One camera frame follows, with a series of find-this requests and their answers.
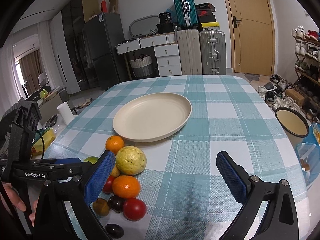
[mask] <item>gray suitcase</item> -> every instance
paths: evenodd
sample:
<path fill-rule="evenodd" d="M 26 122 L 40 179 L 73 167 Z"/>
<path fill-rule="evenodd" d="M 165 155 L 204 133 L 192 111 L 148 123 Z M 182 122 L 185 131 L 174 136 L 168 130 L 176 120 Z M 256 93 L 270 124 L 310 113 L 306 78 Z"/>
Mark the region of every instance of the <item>gray suitcase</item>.
<path fill-rule="evenodd" d="M 202 75 L 198 30 L 177 31 L 182 75 Z"/>
<path fill-rule="evenodd" d="M 202 72 L 204 75 L 227 73 L 226 39 L 222 31 L 200 32 Z"/>

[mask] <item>gray refrigerator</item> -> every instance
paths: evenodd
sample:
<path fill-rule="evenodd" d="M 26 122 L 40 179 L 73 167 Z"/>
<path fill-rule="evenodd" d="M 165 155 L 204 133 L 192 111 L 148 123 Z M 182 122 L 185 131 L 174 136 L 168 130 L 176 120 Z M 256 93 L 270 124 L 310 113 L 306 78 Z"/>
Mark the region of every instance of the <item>gray refrigerator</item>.
<path fill-rule="evenodd" d="M 116 45 L 124 41 L 119 14 L 101 13 L 84 24 L 87 57 L 96 70 L 99 85 L 108 88 L 129 80 L 124 58 L 117 54 Z"/>

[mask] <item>curtain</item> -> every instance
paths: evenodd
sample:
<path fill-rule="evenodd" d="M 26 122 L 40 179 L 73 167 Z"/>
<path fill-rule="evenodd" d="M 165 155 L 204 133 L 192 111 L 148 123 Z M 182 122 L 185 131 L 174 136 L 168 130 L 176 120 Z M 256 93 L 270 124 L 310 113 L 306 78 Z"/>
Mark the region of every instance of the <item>curtain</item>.
<path fill-rule="evenodd" d="M 27 81 L 27 92 L 29 95 L 40 89 L 38 77 L 42 73 L 39 49 L 31 52 L 19 60 L 23 79 Z"/>
<path fill-rule="evenodd" d="M 49 23 L 48 21 L 39 22 L 37 27 L 44 72 L 47 75 L 51 88 L 54 89 L 62 86 L 63 82 L 52 50 Z"/>
<path fill-rule="evenodd" d="M 26 96 L 18 78 L 10 35 L 0 49 L 0 117 L 20 98 Z"/>

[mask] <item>human hand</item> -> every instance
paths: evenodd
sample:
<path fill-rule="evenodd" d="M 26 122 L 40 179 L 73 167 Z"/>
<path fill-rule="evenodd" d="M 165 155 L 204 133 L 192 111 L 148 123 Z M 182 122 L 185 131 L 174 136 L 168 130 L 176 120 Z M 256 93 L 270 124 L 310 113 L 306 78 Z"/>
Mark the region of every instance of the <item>human hand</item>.
<path fill-rule="evenodd" d="M 10 201 L 12 202 L 12 204 L 18 208 L 19 210 L 21 210 L 22 212 L 25 212 L 27 210 L 26 205 L 24 204 L 24 202 L 21 200 L 21 198 L 19 197 L 19 195 L 17 194 L 17 192 L 12 188 L 10 183 L 4 183 L 3 184 L 4 190 L 6 191 L 8 198 L 10 199 Z M 1 200 L 2 202 L 5 204 L 5 201 L 3 199 L 3 197 L 1 196 Z M 35 215 L 36 215 L 36 207 L 38 204 L 38 200 L 34 201 L 32 208 L 33 208 L 33 213 L 30 214 L 29 219 L 31 220 L 32 226 L 34 226 L 34 222 L 35 222 Z"/>

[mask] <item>wooden door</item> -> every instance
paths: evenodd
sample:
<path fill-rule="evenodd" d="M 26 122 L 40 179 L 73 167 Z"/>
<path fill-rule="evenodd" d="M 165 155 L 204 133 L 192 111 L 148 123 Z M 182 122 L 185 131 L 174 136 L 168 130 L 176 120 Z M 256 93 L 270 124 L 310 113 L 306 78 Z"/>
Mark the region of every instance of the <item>wooden door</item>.
<path fill-rule="evenodd" d="M 234 71 L 271 75 L 274 35 L 268 0 L 228 0 L 226 3 L 231 10 Z"/>

